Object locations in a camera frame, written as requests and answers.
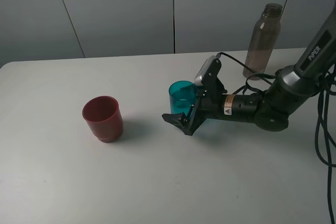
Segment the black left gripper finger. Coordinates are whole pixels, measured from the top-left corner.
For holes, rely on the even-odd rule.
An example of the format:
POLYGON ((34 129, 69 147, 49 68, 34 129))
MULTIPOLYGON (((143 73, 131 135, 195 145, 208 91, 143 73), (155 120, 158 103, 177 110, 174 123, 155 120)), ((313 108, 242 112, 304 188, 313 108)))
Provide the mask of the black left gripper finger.
POLYGON ((162 119, 169 124, 183 130, 188 127, 188 118, 184 112, 178 114, 162 114, 162 119))

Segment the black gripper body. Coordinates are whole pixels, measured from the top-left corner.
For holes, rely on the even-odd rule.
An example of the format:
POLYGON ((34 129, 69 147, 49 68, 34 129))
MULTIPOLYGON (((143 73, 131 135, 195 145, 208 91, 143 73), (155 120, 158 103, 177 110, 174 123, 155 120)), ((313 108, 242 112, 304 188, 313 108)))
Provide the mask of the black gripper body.
POLYGON ((195 86, 196 101, 192 111, 184 120, 182 131, 185 135, 192 136, 206 119, 214 119, 219 114, 227 90, 218 77, 206 77, 205 84, 195 86))

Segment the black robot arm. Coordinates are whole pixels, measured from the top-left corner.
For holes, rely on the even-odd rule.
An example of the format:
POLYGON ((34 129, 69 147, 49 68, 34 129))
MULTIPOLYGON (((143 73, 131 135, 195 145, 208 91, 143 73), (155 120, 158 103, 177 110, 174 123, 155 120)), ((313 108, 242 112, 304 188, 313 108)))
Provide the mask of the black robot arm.
POLYGON ((273 80, 265 91, 246 83, 244 89, 252 91, 251 94, 228 94, 217 77, 222 55, 219 52, 209 57, 194 84, 182 88, 195 93, 195 102, 188 112, 163 114, 163 120, 189 136, 207 119, 253 123, 266 131, 282 131, 288 127, 288 117, 310 97, 323 91, 333 93, 330 85, 335 83, 335 73, 328 74, 328 70, 335 65, 335 11, 295 65, 280 69, 274 76, 254 75, 273 80))

